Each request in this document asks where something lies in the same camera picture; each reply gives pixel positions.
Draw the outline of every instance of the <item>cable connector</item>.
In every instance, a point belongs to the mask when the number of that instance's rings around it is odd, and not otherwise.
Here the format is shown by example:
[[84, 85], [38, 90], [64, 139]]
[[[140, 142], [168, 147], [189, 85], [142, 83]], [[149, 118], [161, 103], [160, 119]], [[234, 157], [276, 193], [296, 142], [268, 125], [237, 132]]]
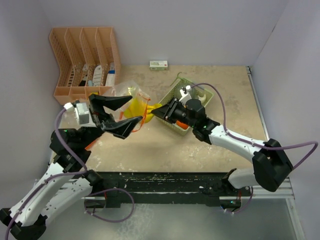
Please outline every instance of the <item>cable connector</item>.
[[67, 112], [70, 112], [75, 108], [71, 102], [67, 102], [65, 105], [63, 105], [63, 107]]

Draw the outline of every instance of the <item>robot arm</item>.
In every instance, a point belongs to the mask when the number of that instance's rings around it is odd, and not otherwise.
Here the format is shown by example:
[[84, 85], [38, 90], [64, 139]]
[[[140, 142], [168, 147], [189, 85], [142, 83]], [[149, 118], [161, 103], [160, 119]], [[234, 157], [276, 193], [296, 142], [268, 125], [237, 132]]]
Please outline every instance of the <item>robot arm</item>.
[[233, 188], [260, 185], [270, 192], [275, 192], [293, 170], [283, 150], [266, 150], [256, 146], [257, 144], [270, 148], [281, 147], [276, 140], [270, 139], [265, 142], [229, 130], [226, 132], [219, 122], [207, 117], [206, 110], [198, 99], [188, 99], [183, 103], [183, 96], [180, 100], [173, 98], [151, 113], [171, 124], [177, 121], [187, 124], [193, 128], [192, 132], [198, 140], [228, 149], [250, 161], [251, 168], [232, 169], [227, 174], [227, 181]]
[[[59, 129], [63, 141], [84, 162], [91, 152], [86, 147], [104, 132], [125, 139], [142, 119], [132, 117], [115, 122], [104, 107], [116, 110], [127, 103], [132, 96], [105, 97], [91, 95], [90, 107], [86, 103], [67, 103], [65, 109], [75, 109], [81, 128]], [[0, 220], [17, 240], [36, 240], [46, 226], [73, 203], [100, 188], [102, 178], [93, 170], [81, 171], [82, 165], [66, 150], [56, 132], [51, 135], [50, 148], [56, 153], [53, 163], [29, 193], [11, 208], [0, 210]]]

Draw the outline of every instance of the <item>orange item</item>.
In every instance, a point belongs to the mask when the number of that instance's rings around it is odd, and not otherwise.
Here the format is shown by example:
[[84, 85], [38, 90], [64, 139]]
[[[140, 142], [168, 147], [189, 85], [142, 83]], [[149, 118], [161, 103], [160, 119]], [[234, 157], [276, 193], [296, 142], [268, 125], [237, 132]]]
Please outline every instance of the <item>orange item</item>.
[[186, 130], [189, 126], [187, 124], [184, 124], [183, 122], [176, 121], [176, 123], [180, 128]]

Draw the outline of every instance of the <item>gray wall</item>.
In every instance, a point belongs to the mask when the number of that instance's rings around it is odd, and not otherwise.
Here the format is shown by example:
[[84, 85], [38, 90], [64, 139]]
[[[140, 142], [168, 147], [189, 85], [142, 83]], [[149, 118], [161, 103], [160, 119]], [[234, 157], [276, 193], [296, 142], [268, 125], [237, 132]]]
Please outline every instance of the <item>gray wall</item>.
[[[320, 1], [291, 0], [253, 66], [253, 81], [271, 137], [284, 145], [320, 141]], [[293, 163], [309, 147], [286, 151]], [[317, 150], [291, 176], [306, 237], [319, 239]]]
[[[21, 199], [49, 161], [60, 109], [50, 30], [37, 0], [0, 0], [0, 209]], [[1, 238], [4, 232], [0, 224]]]
[[114, 26], [124, 64], [252, 65], [288, 0], [40, 0], [53, 26]]

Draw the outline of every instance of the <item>white box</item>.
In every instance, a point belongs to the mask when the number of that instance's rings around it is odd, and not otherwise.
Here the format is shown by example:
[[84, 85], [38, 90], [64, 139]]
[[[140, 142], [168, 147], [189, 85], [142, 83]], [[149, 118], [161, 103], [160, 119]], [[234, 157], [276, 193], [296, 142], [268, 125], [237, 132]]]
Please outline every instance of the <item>white box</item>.
[[166, 71], [168, 70], [168, 61], [152, 60], [149, 68], [151, 71]]

